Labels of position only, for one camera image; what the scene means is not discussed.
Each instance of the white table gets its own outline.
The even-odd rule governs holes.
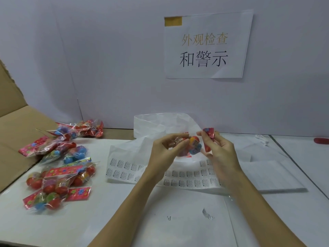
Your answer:
[[[269,146],[264,146],[254,135],[223,134],[235,143],[237,149],[252,154],[252,161],[278,160],[297,177],[309,190],[306,193],[288,193],[265,195],[265,199],[274,208],[283,221],[296,235],[308,246],[327,246],[329,242],[329,200],[317,187],[290,161],[282,150],[269,139]],[[79,139],[80,143],[88,146],[89,139]],[[17,182],[0,195],[0,242],[11,242],[19,245],[31,245],[41,247],[78,246],[80,237],[87,237],[86,231],[90,218],[95,214],[98,204],[107,194],[109,189],[115,189],[118,194],[113,199],[119,206],[124,196],[131,190],[131,185],[118,185],[105,182],[105,170],[108,157],[108,145],[125,142],[123,140],[96,140],[90,145],[90,151],[98,151],[100,160],[97,174],[93,177],[93,188],[88,201],[70,202],[67,207],[54,215],[32,215],[23,207],[22,198],[30,192],[25,181],[28,174],[23,175]],[[31,171],[38,171],[40,166],[35,166]],[[178,196],[173,203],[179,203]],[[230,213],[232,226],[239,247],[257,246],[257,243],[246,224],[240,210],[230,198],[225,198]],[[108,219],[115,208],[104,211]]]
[[[306,175],[329,197],[329,145],[316,144],[313,137],[276,135],[273,137]]]

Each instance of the hand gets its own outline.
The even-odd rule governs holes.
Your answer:
[[[174,146],[174,140],[177,137],[189,138],[189,134],[173,133],[153,142],[151,157],[143,173],[144,178],[154,181],[154,184],[158,183],[163,178],[164,173],[171,166],[175,157],[189,144],[190,140],[186,139]]]
[[[219,132],[214,133],[214,142],[204,131],[197,132],[197,135],[202,136],[203,142],[212,150],[212,154],[205,152],[204,149],[201,152],[212,161],[218,179],[228,185],[236,174],[242,171],[233,143],[220,136]]]

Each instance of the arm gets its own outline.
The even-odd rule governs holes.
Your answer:
[[[177,154],[188,145],[189,141],[186,140],[168,150],[176,137],[187,138],[188,134],[170,134],[154,141],[150,161],[142,177],[88,247],[129,247],[131,245],[151,191],[163,178]]]
[[[215,133],[215,142],[204,132],[199,132],[212,154],[205,153],[212,160],[218,178],[236,199],[250,228],[261,247],[306,247],[285,225],[263,196],[241,170],[234,145]]]

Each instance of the forearm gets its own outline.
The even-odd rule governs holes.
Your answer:
[[[129,247],[155,183],[141,177],[116,213],[88,247]]]
[[[242,171],[234,178],[229,189],[261,247],[305,247]]]

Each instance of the white paper sign with chinese text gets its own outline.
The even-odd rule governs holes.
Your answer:
[[[183,16],[178,23],[167,23],[166,78],[242,78],[252,17],[248,10]]]

